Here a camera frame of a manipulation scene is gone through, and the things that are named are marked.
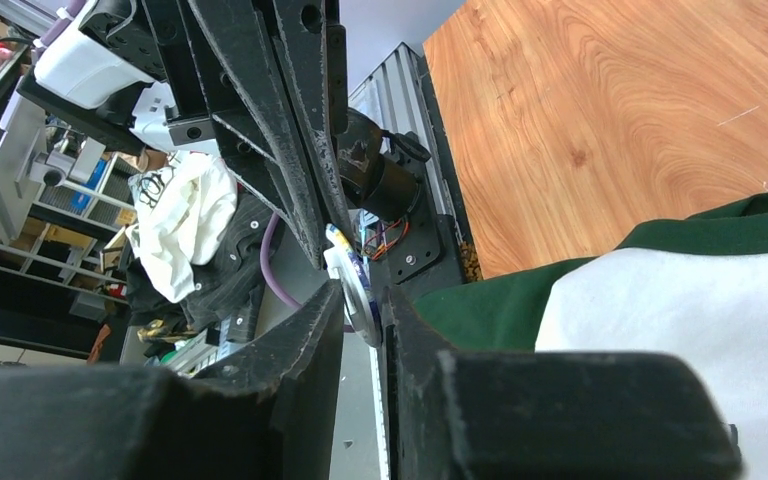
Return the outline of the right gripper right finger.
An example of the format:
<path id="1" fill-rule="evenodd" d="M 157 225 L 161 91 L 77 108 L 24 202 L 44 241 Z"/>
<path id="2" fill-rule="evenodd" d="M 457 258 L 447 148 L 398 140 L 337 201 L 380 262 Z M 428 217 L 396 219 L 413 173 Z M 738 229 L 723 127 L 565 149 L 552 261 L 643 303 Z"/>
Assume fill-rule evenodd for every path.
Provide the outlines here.
<path id="1" fill-rule="evenodd" d="M 395 479 L 736 479 L 733 432 L 692 369 L 657 353 L 459 350 L 383 297 Z"/>

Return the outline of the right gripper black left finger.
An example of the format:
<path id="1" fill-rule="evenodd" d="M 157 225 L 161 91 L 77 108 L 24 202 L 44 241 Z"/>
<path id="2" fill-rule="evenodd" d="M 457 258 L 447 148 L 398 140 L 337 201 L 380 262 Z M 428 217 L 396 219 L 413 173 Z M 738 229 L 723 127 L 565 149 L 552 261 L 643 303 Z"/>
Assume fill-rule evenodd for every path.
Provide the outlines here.
<path id="1" fill-rule="evenodd" d="M 165 367 L 0 368 L 0 479 L 325 479 L 343 293 L 186 378 Z"/>

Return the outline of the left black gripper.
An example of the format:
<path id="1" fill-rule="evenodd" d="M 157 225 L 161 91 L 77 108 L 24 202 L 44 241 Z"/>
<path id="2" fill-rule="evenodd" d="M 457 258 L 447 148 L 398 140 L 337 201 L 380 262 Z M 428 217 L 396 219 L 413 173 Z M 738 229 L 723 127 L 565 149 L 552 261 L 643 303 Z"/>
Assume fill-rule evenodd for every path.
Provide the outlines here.
<path id="1" fill-rule="evenodd" d="M 99 1 L 79 29 L 157 82 L 172 142 L 217 146 L 322 265 L 324 230 L 351 224 L 337 137 L 349 123 L 338 1 Z"/>

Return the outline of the round dark brooch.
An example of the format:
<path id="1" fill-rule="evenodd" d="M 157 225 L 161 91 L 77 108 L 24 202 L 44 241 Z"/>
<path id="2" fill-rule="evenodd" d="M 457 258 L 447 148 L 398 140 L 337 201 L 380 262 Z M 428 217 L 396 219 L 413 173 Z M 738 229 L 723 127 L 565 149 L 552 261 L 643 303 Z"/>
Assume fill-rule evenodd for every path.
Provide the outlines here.
<path id="1" fill-rule="evenodd" d="M 370 347 L 379 348 L 382 344 L 381 317 L 363 262 L 335 225 L 327 224 L 325 235 L 332 247 L 326 249 L 323 256 L 329 278 L 339 280 L 342 285 L 345 319 Z"/>

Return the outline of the white green garment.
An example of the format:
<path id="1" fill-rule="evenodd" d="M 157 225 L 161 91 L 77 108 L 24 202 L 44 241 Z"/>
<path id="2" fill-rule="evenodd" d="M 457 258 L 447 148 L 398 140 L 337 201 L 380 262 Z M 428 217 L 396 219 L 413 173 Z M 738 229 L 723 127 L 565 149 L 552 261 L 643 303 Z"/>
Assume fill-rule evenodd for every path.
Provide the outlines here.
<path id="1" fill-rule="evenodd" d="M 426 294 L 473 350 L 644 350 L 687 361 L 768 479 L 768 192 L 637 225 L 612 251 Z"/>

